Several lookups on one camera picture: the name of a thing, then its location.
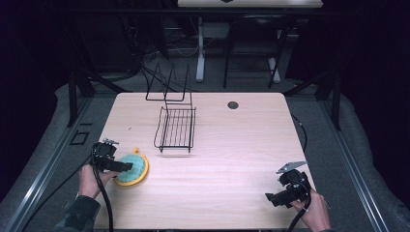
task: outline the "person's arm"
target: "person's arm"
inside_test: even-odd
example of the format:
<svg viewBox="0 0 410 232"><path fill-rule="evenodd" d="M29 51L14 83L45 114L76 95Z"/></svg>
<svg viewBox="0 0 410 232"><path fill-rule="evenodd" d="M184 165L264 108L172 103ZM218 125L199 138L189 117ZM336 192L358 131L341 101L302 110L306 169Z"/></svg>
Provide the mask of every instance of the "person's arm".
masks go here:
<svg viewBox="0 0 410 232"><path fill-rule="evenodd" d="M118 175L118 172L100 172L100 178L105 186L108 180ZM93 231L94 221L100 209L100 203L95 200L100 188L94 176L93 167L84 165L79 173L78 196L66 212L64 218L53 228L53 231Z"/></svg>
<svg viewBox="0 0 410 232"><path fill-rule="evenodd" d="M311 202L307 212L302 216L302 221L312 232L334 232L328 214L328 203L325 198L315 190L310 191ZM290 203L297 212L300 212L305 202L293 201Z"/></svg>

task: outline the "black wire rack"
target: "black wire rack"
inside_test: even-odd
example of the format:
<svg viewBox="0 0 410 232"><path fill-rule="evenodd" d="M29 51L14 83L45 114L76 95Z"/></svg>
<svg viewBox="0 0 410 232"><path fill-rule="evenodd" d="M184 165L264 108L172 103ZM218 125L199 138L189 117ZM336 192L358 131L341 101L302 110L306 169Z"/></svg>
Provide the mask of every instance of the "black wire rack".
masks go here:
<svg viewBox="0 0 410 232"><path fill-rule="evenodd" d="M187 83L190 80L190 66L187 65L187 72L184 83L182 85L176 82L175 68L172 66L169 77L166 78L161 74L160 65L157 65L153 77L148 84L146 100L147 101L164 101L164 106L161 107L160 119L158 128L154 138L154 146L163 149L190 149L193 147L193 135L195 128L195 110L192 107L192 93L189 90L187 94ZM153 83L158 82L162 86L162 96L152 98ZM172 95L171 99L168 92L172 90L171 85L182 88L181 95Z"/></svg>

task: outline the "chair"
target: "chair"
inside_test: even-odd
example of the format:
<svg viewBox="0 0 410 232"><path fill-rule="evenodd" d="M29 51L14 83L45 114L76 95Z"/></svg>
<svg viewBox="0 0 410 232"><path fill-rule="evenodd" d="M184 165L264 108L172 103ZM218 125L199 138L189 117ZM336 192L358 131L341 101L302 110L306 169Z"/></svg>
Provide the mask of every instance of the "chair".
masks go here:
<svg viewBox="0 0 410 232"><path fill-rule="evenodd" d="M227 45L225 48L226 57L223 88L226 88L228 71L269 71L269 88L271 88L274 82L275 72L278 69L280 55L286 42L287 33L293 26L294 19L292 17L279 14L246 15L233 21L226 37ZM241 67L238 69L230 69L229 59L233 58L234 55L264 56L267 58L267 67L269 68L243 69L243 67ZM274 66L272 62L270 64L269 59L275 59Z"/></svg>

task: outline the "wire rack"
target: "wire rack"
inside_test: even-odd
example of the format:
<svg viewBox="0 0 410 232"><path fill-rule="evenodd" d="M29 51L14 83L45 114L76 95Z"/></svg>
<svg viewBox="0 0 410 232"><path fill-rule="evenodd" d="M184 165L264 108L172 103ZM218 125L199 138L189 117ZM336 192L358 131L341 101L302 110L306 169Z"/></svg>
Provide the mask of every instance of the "wire rack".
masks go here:
<svg viewBox="0 0 410 232"><path fill-rule="evenodd" d="M192 107L192 93L191 90L187 93L187 83L190 80L190 66L187 66L187 72L184 83L182 85L176 83L177 78L175 74L175 68L172 66L169 77L166 78L161 74L160 65L157 65L153 77L148 84L146 100L147 101L164 101L164 106L161 107L160 119L158 128L154 138L154 146L159 148L162 152L163 149L190 149L193 147L193 135L195 128L195 110ZM154 83L158 82L163 86L161 98L153 98L152 93ZM175 85L178 88L182 88L182 92L178 92L181 95L172 95L171 99L168 92L175 89L171 88L171 85Z"/></svg>

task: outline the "white desk leg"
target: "white desk leg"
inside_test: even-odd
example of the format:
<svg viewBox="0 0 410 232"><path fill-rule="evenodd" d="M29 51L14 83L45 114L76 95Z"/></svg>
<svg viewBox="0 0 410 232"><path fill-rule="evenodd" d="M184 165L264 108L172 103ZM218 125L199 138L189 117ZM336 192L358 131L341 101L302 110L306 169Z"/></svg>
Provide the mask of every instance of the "white desk leg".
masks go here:
<svg viewBox="0 0 410 232"><path fill-rule="evenodd" d="M272 70L275 67L276 61L275 61L274 58L269 58L268 61L269 61L269 67ZM278 69L277 69L277 71L275 72L275 75L274 75L274 83L276 83L276 84L280 83L280 76L279 76Z"/></svg>
<svg viewBox="0 0 410 232"><path fill-rule="evenodd" d="M196 66L196 81L204 81L204 69L205 69L205 55L204 55L204 35L202 27L202 17L198 19L198 65Z"/></svg>

